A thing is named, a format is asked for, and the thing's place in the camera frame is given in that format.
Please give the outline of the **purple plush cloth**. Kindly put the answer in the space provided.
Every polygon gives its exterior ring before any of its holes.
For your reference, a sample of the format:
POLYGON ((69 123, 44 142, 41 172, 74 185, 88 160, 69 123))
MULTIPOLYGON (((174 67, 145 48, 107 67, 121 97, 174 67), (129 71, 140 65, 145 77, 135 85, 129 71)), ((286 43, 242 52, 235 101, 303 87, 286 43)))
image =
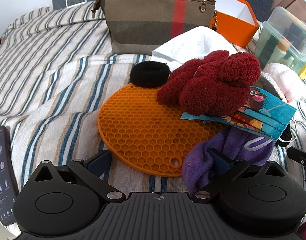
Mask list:
POLYGON ((243 159, 251 165, 262 166, 269 159, 274 141, 229 126, 209 141, 197 144, 182 164, 182 178, 188 193, 193 195, 215 176, 216 169, 225 162, 216 151, 231 160, 243 159))

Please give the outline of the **blue printed face mask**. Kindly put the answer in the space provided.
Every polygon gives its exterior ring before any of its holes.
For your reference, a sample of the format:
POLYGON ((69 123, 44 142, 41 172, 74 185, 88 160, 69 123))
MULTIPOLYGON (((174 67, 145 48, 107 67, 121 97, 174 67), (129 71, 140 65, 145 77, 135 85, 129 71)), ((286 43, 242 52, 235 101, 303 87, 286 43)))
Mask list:
POLYGON ((276 141, 285 131, 295 113, 295 107, 262 88, 252 86, 245 104, 230 115, 194 116, 184 112, 181 118, 202 120, 204 123, 216 121, 276 141))

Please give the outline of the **pink fluffy cloth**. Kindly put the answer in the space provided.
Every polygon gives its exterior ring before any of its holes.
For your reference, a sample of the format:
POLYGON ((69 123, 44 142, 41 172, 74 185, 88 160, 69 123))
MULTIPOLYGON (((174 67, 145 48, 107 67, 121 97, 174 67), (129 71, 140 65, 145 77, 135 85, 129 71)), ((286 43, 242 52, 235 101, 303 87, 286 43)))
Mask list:
POLYGON ((287 103, 306 99, 306 85, 295 71, 282 63, 269 63, 263 72, 277 84, 287 103))

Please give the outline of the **dark red plush toy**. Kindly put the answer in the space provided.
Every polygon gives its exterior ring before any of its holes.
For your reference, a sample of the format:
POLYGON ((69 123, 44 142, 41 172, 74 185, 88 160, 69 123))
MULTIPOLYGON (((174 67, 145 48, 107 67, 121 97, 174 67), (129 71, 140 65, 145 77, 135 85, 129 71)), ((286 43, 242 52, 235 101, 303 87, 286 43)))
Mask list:
POLYGON ((159 103, 190 115, 230 115, 243 106, 260 78, 260 62, 247 52, 226 50, 192 59, 175 69, 157 93, 159 103))

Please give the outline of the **white cloth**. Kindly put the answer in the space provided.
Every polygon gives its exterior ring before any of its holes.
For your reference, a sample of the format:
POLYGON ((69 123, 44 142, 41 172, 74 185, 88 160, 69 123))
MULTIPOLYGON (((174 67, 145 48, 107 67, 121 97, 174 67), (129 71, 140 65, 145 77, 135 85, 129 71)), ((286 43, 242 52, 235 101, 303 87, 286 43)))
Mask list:
POLYGON ((234 46, 221 34, 210 28, 199 26, 172 38, 152 51, 151 61, 168 65, 171 71, 191 59, 203 59, 216 50, 237 53, 234 46))

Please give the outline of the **orange silicone honeycomb mat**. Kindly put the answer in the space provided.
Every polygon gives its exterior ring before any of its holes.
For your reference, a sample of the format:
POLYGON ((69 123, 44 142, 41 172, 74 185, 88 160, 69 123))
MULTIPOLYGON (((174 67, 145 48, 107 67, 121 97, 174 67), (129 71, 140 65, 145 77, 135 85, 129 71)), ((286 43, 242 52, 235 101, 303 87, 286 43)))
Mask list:
POLYGON ((124 164, 155 176, 179 177, 186 155, 224 125, 182 119, 179 107, 157 102, 157 92, 133 84, 122 87, 102 105, 97 126, 105 145, 124 164))

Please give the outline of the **black smartphone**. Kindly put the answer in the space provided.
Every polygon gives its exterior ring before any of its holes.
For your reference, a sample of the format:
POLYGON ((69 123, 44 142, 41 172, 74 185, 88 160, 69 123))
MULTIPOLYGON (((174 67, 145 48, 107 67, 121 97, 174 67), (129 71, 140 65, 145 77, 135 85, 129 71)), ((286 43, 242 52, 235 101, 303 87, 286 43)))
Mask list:
POLYGON ((5 126, 0 126, 0 221, 4 226, 15 223, 13 205, 18 193, 11 161, 10 133, 5 126))

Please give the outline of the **striped bed cover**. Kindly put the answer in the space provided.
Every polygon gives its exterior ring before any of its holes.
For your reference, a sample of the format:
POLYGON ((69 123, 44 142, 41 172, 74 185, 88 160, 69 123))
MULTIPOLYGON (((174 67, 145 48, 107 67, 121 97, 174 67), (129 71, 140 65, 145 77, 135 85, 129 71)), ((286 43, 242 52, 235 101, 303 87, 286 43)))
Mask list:
POLYGON ((33 10, 1 37, 0 126, 10 132, 18 187, 43 160, 65 165, 105 149, 100 107, 150 59, 114 54, 103 13, 92 15, 92 6, 33 10))

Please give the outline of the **black fluffy scrunchie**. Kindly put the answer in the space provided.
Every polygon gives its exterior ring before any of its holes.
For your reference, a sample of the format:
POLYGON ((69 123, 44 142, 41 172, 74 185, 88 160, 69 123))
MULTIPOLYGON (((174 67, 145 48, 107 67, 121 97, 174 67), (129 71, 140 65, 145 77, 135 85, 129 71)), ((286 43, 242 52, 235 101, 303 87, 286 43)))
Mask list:
POLYGON ((129 80, 138 87, 158 88, 167 83, 169 75, 170 69, 167 64, 145 61, 132 68, 129 80))

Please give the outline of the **clear plastic storage container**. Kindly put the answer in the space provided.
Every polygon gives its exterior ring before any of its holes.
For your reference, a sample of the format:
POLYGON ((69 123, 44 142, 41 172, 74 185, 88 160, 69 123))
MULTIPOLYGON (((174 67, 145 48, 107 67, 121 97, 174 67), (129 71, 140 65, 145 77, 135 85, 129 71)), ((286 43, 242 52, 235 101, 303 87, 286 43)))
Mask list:
POLYGON ((254 55, 261 69, 282 63, 306 78, 306 23, 283 7, 275 7, 263 22, 254 55))

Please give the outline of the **brown striped zip pouch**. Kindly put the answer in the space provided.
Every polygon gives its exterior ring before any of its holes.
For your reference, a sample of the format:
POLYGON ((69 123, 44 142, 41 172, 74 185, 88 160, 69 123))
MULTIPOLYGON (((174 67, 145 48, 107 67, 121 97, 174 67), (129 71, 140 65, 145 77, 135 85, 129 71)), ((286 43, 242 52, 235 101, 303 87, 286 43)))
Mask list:
POLYGON ((115 54, 145 54, 195 27, 208 27, 215 0, 96 0, 115 54))

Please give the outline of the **orange cardboard box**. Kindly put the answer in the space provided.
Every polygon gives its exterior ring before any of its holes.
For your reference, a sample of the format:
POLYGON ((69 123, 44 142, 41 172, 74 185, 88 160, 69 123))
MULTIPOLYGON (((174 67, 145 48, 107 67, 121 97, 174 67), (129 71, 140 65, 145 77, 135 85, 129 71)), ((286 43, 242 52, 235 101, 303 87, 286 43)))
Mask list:
POLYGON ((217 32, 232 44, 247 47, 258 30, 256 16, 245 0, 215 0, 217 32))

